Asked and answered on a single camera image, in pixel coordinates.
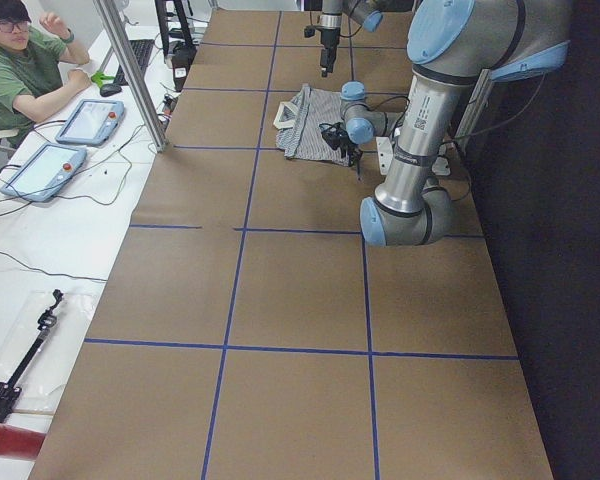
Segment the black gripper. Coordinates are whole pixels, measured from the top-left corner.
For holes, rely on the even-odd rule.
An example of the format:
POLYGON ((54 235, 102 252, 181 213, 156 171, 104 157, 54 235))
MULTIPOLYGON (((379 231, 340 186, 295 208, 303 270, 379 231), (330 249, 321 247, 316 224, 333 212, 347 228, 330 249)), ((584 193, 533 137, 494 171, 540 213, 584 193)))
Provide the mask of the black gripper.
POLYGON ((348 155, 349 165, 354 169, 356 179, 362 179, 361 158, 363 153, 356 148, 345 130, 334 130, 329 133, 329 146, 332 150, 339 150, 341 155, 348 155))
POLYGON ((339 44, 339 29, 318 27, 322 50, 320 54, 321 77, 327 78, 333 72, 333 63, 337 57, 339 44))

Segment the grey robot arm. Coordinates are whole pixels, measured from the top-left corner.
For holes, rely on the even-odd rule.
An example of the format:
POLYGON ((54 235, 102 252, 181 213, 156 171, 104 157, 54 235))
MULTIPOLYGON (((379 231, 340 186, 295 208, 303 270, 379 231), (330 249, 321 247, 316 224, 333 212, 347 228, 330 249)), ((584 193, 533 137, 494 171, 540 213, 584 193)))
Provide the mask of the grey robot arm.
POLYGON ((411 20, 409 103, 384 181, 362 200, 360 225, 375 246, 425 245, 452 224, 452 201, 434 177, 462 95, 482 72, 495 82, 560 68, 569 46, 570 1, 423 1, 411 20))
POLYGON ((343 34, 344 17, 358 25, 359 29, 375 32, 385 12, 407 12, 413 9, 415 1, 323 1, 316 21, 310 17, 310 24, 304 27, 303 35, 320 38, 320 74, 322 78, 333 73, 340 40, 355 36, 343 34))

